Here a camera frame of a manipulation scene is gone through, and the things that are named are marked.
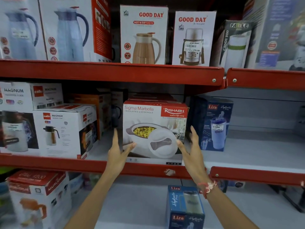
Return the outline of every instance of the forearm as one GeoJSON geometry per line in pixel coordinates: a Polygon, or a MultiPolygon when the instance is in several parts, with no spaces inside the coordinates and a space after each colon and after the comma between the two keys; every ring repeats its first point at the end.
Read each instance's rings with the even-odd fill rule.
{"type": "Polygon", "coordinates": [[[103,202],[116,177],[105,170],[96,186],[73,215],[64,229],[94,229],[103,202]]]}
{"type": "MultiPolygon", "coordinates": [[[[212,182],[207,176],[202,180],[212,182]]],[[[217,186],[207,194],[207,200],[224,229],[259,229],[217,186]]]]}

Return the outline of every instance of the hand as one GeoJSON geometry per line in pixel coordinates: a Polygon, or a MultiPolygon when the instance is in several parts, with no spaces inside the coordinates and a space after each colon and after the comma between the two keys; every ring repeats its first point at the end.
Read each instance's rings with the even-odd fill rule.
{"type": "Polygon", "coordinates": [[[205,171],[203,156],[199,147],[199,138],[193,126],[191,126],[192,131],[192,144],[191,152],[188,153],[185,149],[184,144],[177,140],[179,149],[181,150],[185,168],[194,180],[196,184],[202,182],[208,182],[209,178],[205,171]]]}
{"type": "Polygon", "coordinates": [[[115,128],[112,139],[112,147],[108,151],[108,161],[105,172],[109,172],[112,177],[116,178],[122,172],[129,152],[136,145],[136,143],[131,143],[124,152],[121,152],[119,147],[119,139],[117,137],[117,130],[115,128]]]}

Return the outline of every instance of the yellow food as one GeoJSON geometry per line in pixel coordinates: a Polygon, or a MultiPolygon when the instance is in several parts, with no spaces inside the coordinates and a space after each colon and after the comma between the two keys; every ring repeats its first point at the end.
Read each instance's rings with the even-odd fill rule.
{"type": "Polygon", "coordinates": [[[134,134],[135,135],[138,135],[140,137],[143,137],[143,138],[148,138],[148,136],[150,135],[150,133],[155,130],[156,128],[154,127],[138,127],[138,128],[135,128],[133,130],[134,134]]]}

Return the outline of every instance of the person's left hand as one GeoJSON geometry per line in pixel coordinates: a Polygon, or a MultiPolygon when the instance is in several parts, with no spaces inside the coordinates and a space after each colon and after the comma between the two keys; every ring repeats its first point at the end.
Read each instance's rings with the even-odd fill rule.
{"type": "Polygon", "coordinates": [[[119,139],[117,137],[117,130],[115,128],[112,139],[112,147],[108,151],[108,161],[105,172],[109,172],[112,177],[116,178],[123,170],[128,154],[136,145],[136,143],[131,143],[127,146],[127,149],[124,152],[121,152],[119,147],[119,139]]]}

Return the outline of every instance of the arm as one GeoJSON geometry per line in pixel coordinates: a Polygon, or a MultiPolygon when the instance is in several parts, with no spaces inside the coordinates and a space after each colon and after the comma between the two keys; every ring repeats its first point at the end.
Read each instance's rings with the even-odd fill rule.
{"type": "MultiPolygon", "coordinates": [[[[185,167],[196,184],[212,182],[203,163],[198,135],[193,127],[191,152],[187,153],[181,141],[177,141],[185,167]]],[[[224,229],[259,229],[240,209],[216,186],[207,194],[207,200],[224,229]]]]}
{"type": "Polygon", "coordinates": [[[88,197],[73,215],[64,229],[94,229],[108,190],[116,177],[123,170],[127,156],[135,146],[136,143],[132,143],[124,152],[121,153],[117,131],[114,129],[112,147],[108,151],[106,169],[96,186],[90,192],[88,197]]]}

